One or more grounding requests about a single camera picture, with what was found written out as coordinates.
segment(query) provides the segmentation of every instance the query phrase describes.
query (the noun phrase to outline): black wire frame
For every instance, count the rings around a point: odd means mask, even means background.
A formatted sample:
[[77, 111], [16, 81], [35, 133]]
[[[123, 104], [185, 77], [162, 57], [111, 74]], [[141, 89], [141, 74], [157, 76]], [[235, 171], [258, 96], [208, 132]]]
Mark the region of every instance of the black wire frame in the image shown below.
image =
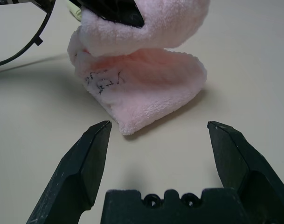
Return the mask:
[[39, 27], [38, 31], [36, 34], [32, 37], [32, 39], [29, 41], [29, 43], [26, 44], [25, 47], [23, 47], [19, 52], [17, 52], [15, 55], [12, 57], [5, 59], [3, 61], [0, 61], [0, 66], [7, 64], [14, 59], [18, 58], [21, 56], [23, 53], [25, 53], [34, 43], [39, 46], [42, 43], [42, 39], [40, 38], [40, 34], [43, 32], [44, 28], [46, 27], [48, 20], [53, 12], [54, 5], [55, 5], [55, 0], [34, 0], [32, 1], [35, 5], [37, 5], [39, 8], [41, 8], [43, 11], [45, 11], [47, 14]]

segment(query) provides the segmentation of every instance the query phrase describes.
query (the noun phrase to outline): pink towel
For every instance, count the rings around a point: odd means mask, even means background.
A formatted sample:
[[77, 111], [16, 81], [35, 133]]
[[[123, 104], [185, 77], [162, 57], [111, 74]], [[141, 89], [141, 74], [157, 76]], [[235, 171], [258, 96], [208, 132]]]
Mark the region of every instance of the pink towel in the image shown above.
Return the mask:
[[135, 0], [143, 28], [105, 21], [83, 9], [69, 43], [75, 73], [119, 124], [123, 135], [179, 109], [203, 88], [207, 72], [174, 48], [191, 37], [210, 0]]

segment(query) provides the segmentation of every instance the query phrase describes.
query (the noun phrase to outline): screw hole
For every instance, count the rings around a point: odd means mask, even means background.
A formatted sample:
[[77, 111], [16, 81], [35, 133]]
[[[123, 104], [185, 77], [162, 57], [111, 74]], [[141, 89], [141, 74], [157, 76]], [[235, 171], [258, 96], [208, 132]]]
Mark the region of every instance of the screw hole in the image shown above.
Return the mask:
[[201, 205], [201, 200], [192, 193], [183, 195], [181, 201], [189, 208], [198, 208]]
[[147, 195], [143, 203], [146, 207], [156, 209], [162, 205], [161, 199], [157, 195]]

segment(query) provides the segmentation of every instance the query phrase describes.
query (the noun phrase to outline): black plastic part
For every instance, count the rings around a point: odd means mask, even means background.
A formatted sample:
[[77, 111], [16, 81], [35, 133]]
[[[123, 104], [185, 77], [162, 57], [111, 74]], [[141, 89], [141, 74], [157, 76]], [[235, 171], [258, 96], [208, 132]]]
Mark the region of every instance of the black plastic part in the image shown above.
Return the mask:
[[142, 28], [144, 19], [134, 0], [71, 0], [83, 5], [104, 20]]
[[284, 184], [239, 131], [208, 123], [215, 163], [224, 187], [235, 188], [253, 224], [284, 224]]
[[37, 46], [39, 46], [40, 44], [42, 44], [43, 40], [40, 38], [40, 37], [37, 37], [36, 40], [35, 40], [35, 44]]
[[106, 193], [101, 224], [160, 223], [249, 224], [249, 220], [234, 189], [206, 189], [200, 206], [195, 208], [182, 202], [175, 190], [166, 191], [164, 200], [156, 208], [145, 205], [136, 190]]
[[77, 224], [94, 205], [104, 171], [111, 122], [90, 127], [61, 159], [27, 224]]
[[0, 66], [7, 64], [14, 59], [18, 58], [21, 56], [23, 53], [25, 53], [34, 43], [37, 42], [37, 38], [40, 38], [40, 34], [43, 32], [45, 26], [48, 23], [48, 20], [50, 19], [50, 16], [53, 12], [54, 5], [55, 5], [55, 0], [32, 0], [32, 3], [34, 3], [36, 6], [38, 6], [40, 9], [45, 11], [47, 15], [45, 16], [44, 20], [42, 21], [41, 26], [39, 27], [38, 31], [36, 34], [32, 37], [32, 39], [29, 41], [29, 43], [26, 44], [25, 47], [23, 47], [19, 52], [17, 52], [15, 55], [13, 55], [10, 58], [7, 58], [3, 61], [0, 61]]

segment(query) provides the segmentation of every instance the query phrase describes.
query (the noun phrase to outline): black cable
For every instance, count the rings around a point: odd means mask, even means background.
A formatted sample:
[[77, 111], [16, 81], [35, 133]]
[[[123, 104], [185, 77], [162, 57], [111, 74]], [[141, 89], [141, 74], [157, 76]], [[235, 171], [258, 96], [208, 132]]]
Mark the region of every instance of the black cable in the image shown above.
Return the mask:
[[45, 16], [40, 28], [38, 29], [38, 31], [36, 32], [36, 34], [33, 36], [33, 38], [29, 41], [29, 43], [23, 47], [19, 52], [17, 52], [15, 55], [13, 55], [12, 57], [6, 59], [6, 60], [3, 60], [0, 62], [0, 66], [1, 65], [4, 65], [4, 64], [7, 64], [8, 62], [11, 62], [13, 61], [14, 59], [18, 58], [19, 56], [21, 56], [23, 53], [25, 53], [34, 43], [36, 43], [37, 46], [39, 46], [41, 43], [42, 43], [42, 40], [40, 39], [40, 34], [43, 32], [45, 26], [47, 25], [48, 23], [48, 20], [52, 14], [52, 11], [54, 9], [54, 5], [55, 5], [55, 1], [53, 3], [51, 3], [52, 6], [51, 8], [49, 9], [49, 11], [47, 12], [47, 15]]

